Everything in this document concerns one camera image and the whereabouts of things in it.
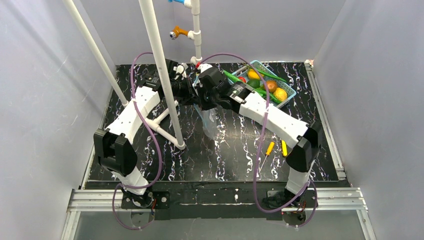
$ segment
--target basket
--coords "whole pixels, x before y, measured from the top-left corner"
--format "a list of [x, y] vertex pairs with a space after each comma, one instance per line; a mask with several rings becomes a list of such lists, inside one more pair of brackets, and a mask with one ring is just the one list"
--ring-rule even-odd
[[[258, 60], [253, 60], [252, 62], [250, 62], [250, 64], [252, 64], [253, 67], [256, 68], [256, 69], [259, 69], [261, 71], [264, 71], [264, 72], [267, 72], [267, 73], [272, 74], [274, 76], [277, 76], [277, 75], [275, 75], [275, 73], [273, 73], [271, 70], [269, 70], [266, 66], [264, 66]], [[248, 78], [248, 70], [249, 70], [249, 67], [244, 66], [244, 67], [238, 69], [237, 71], [233, 72], [232, 74], [236, 77], [243, 77], [246, 80], [248, 80], [249, 79]], [[274, 78], [271, 78], [271, 77], [268, 77], [268, 76], [264, 76], [263, 79], [265, 81], [268, 81], [268, 80], [275, 81], [277, 83], [278, 87], [284, 89], [284, 91], [287, 93], [287, 99], [282, 101], [282, 103], [280, 103], [278, 105], [275, 102], [273, 102], [272, 100], [269, 100], [269, 103], [273, 104], [274, 106], [276, 106], [279, 109], [282, 108], [284, 105], [286, 105], [290, 101], [290, 99], [292, 99], [296, 95], [296, 91], [293, 88], [291, 88], [287, 83], [285, 83], [281, 80], [277, 80], [277, 79], [274, 79]]]

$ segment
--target black table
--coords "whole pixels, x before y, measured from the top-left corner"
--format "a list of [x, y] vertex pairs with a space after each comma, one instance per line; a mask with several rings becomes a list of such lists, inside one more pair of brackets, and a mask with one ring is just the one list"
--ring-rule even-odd
[[[217, 67], [232, 73], [242, 67], [240, 63], [215, 64]], [[320, 121], [310, 80], [302, 62], [270, 62], [265, 65], [277, 76], [286, 79], [289, 85], [297, 91], [296, 96], [281, 110], [307, 123]], [[154, 69], [154, 64], [141, 64], [135, 68], [135, 79]], [[130, 65], [120, 65], [117, 68], [117, 81], [127, 99], [130, 99]], [[188, 74], [194, 76], [193, 65], [189, 66]], [[167, 108], [163, 100], [148, 116], [154, 119]], [[123, 106], [118, 96], [113, 92], [108, 103], [108, 110], [104, 119], [106, 127], [122, 112]], [[178, 106], [179, 122], [182, 135], [187, 145], [186, 149], [179, 150], [164, 137], [156, 133], [161, 147], [163, 169], [161, 181], [183, 182], [250, 182], [253, 180], [253, 161], [256, 159], [258, 139], [261, 127], [251, 119], [237, 113], [217, 108], [218, 127], [220, 135], [218, 141], [213, 141], [204, 135], [202, 121], [193, 106]], [[161, 127], [171, 135], [174, 134], [171, 121], [167, 116]], [[289, 166], [281, 155], [281, 141], [270, 131], [266, 132], [263, 144], [265, 153], [271, 141], [275, 142], [273, 153], [266, 159], [260, 171], [259, 181], [286, 182], [289, 176]], [[158, 169], [158, 155], [149, 133], [144, 127], [137, 132], [133, 147], [138, 155], [137, 166], [144, 177], [151, 181]], [[338, 176], [325, 139], [321, 152], [312, 168], [314, 181], [338, 181]], [[89, 182], [117, 181], [112, 174], [104, 170], [97, 161], [93, 161]]]

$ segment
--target lemon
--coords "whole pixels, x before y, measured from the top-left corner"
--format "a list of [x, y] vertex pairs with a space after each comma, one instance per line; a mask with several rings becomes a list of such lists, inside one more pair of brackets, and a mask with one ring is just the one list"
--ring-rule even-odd
[[282, 88], [277, 87], [273, 94], [281, 102], [287, 99], [287, 92]]
[[249, 78], [249, 79], [252, 79], [252, 80], [260, 80], [261, 78], [259, 77], [259, 75], [255, 72], [255, 70], [253, 70], [253, 69], [249, 69], [248, 71], [247, 71], [247, 77]]

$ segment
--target white wall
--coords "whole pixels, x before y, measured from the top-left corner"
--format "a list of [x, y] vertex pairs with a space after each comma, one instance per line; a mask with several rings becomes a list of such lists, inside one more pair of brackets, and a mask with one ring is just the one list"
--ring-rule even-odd
[[[81, 0], [115, 64], [131, 64], [150, 51], [138, 1]], [[345, 0], [201, 0], [202, 55], [239, 54], [248, 60], [302, 61], [313, 59]], [[192, 40], [169, 38], [175, 25], [193, 29], [191, 10], [181, 3], [153, 1], [165, 56], [189, 62]], [[216, 62], [234, 62], [230, 57]], [[152, 63], [153, 58], [140, 60]]]
[[347, 0], [314, 72], [378, 239], [424, 233], [424, 2]]
[[1, 239], [59, 239], [110, 84], [62, 1], [0, 2]]

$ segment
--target yellow handle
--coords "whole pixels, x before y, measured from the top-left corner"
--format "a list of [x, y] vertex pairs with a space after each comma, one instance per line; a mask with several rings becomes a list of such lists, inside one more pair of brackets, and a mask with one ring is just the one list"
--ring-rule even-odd
[[269, 156], [271, 154], [271, 151], [273, 150], [274, 145], [275, 143], [273, 141], [269, 144], [268, 150], [266, 150], [266, 155]]
[[178, 36], [180, 34], [187, 36], [189, 34], [189, 31], [184, 30], [182, 28], [180, 28], [179, 26], [175, 26], [174, 29], [172, 30], [175, 33], [175, 38], [178, 38]]
[[281, 140], [282, 156], [287, 157], [287, 145], [284, 140]]

